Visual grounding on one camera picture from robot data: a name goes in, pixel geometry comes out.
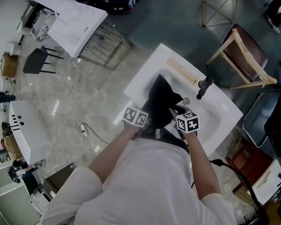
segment power adapter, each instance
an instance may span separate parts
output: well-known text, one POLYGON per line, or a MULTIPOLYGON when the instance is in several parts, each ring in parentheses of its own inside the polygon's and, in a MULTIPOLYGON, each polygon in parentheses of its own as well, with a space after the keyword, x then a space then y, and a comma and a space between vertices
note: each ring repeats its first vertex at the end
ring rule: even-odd
POLYGON ((87 133, 84 124, 81 124, 80 127, 81 127, 81 132, 83 133, 83 136, 87 137, 89 134, 87 133))

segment black faucet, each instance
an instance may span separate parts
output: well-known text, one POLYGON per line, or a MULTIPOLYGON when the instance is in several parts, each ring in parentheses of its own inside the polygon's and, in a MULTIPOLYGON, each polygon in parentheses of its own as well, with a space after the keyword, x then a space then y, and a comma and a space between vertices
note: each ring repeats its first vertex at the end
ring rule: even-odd
POLYGON ((210 87, 214 83, 214 79, 212 77, 206 77, 205 80, 202 80, 198 83, 199 88, 201 88, 197 94, 197 99, 201 100, 204 94, 207 91, 207 88, 210 87))

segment person's shoe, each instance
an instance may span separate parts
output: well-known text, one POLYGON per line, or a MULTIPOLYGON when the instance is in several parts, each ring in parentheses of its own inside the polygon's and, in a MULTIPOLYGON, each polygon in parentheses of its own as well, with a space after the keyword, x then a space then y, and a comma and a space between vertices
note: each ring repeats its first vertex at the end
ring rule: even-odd
POLYGON ((266 11, 264 12, 264 16, 266 16, 268 23, 272 26, 273 30, 275 33, 279 34, 280 33, 280 29, 277 28, 274 24, 272 19, 266 14, 266 11))
POLYGON ((272 26, 274 32, 277 33, 277 34, 279 34, 279 33, 280 33, 280 29, 277 28, 277 27, 273 24, 273 21, 272 21, 270 18, 268 18, 267 21, 268 21, 268 23, 272 26))
POLYGON ((266 11, 263 13, 264 16, 266 16, 267 19, 271 19, 267 14, 266 14, 266 11))

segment wooden chair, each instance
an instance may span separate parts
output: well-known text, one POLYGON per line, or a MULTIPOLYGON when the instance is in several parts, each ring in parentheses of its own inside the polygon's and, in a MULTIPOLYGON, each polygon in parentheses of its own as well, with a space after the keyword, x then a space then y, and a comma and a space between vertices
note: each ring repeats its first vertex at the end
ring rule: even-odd
POLYGON ((230 86, 230 89, 264 87, 267 84, 277 83, 275 78, 264 71, 267 56, 255 40, 238 24, 233 26, 220 49, 206 65, 209 65, 218 55, 221 55, 246 83, 240 86, 230 86))

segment gray floor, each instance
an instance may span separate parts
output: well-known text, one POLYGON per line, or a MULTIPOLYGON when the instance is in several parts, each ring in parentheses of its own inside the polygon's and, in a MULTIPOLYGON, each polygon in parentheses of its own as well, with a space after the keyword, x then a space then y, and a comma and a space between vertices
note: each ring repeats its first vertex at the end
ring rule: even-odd
MULTIPOLYGON (((123 123, 115 126, 113 122, 129 101, 123 90, 150 53, 139 48, 131 49, 113 72, 87 62, 79 63, 64 53, 61 54, 64 60, 50 57, 47 62, 54 65, 43 68, 55 70, 56 74, 24 74, 22 69, 26 57, 39 46, 31 37, 25 37, 15 91, 18 100, 28 100, 35 106, 39 122, 52 142, 49 157, 42 162, 43 167, 36 171, 43 181, 70 163, 88 166, 97 153, 105 148, 106 144, 88 128, 88 137, 82 137, 79 132, 81 122, 89 124, 107 143, 115 138, 123 123)), ((233 129, 209 158, 224 159, 239 137, 239 133, 233 129)), ((240 182, 238 177, 228 168, 214 169, 219 178, 222 195, 232 204, 237 221, 242 223, 243 217, 249 217, 254 209, 233 195, 233 188, 240 182)))
MULTIPOLYGON (((236 22, 265 50, 269 56, 267 72, 281 81, 281 68, 278 66, 281 34, 276 35, 271 30, 263 18, 263 10, 261 0, 239 0, 236 22)), ((15 91, 18 100, 30 100, 35 105, 38 118, 52 141, 50 155, 37 171, 42 180, 70 163, 87 166, 106 146, 90 131, 89 136, 83 138, 78 130, 79 121, 88 123, 106 142, 116 136, 123 125, 114 126, 113 121, 128 102, 123 90, 160 43, 185 57, 206 75, 214 77, 217 84, 241 82, 220 59, 208 70, 205 67, 205 62, 220 46, 230 26, 203 28, 200 24, 201 0, 141 0, 132 13, 109 15, 109 20, 136 45, 114 72, 83 61, 78 63, 64 53, 64 60, 52 61, 58 62, 53 67, 56 74, 23 74, 26 57, 39 46, 29 36, 24 39, 15 91), (52 111, 57 101, 59 106, 57 114, 54 114, 52 111)), ((243 112, 258 92, 258 89, 224 90, 243 112)), ((277 94, 264 97, 248 120, 248 127, 257 139, 262 135, 263 124, 276 100, 277 94)), ((233 129, 210 159, 225 158, 239 136, 233 129)), ((262 149, 274 155, 270 144, 265 144, 262 149)), ((215 171, 223 196, 232 203, 238 223, 243 222, 243 216, 250 216, 254 210, 232 194, 232 189, 239 183, 237 176, 227 168, 215 167, 215 171)))
MULTIPOLYGON (((224 0, 211 0, 215 7, 224 0)), ((222 8, 224 14, 231 14, 231 4, 222 8)), ((240 24, 258 42, 268 55, 266 72, 277 78, 281 84, 281 34, 273 32, 264 19, 263 0, 238 0, 236 18, 233 24, 240 24)), ((216 16, 216 21, 223 17, 216 16)), ((117 30, 134 44, 148 51, 155 50, 160 43, 173 49, 196 68, 215 79, 221 86, 237 85, 240 77, 222 59, 216 59, 207 69, 206 61, 220 47, 232 25, 204 28, 201 26, 202 0, 140 0, 133 12, 109 15, 117 30)), ((230 91, 230 98, 245 113, 260 92, 259 88, 230 91)), ((248 117, 246 127, 258 141, 264 135, 263 125, 270 116, 279 94, 266 94, 248 117)), ((267 141, 262 150, 274 157, 275 153, 267 141)))

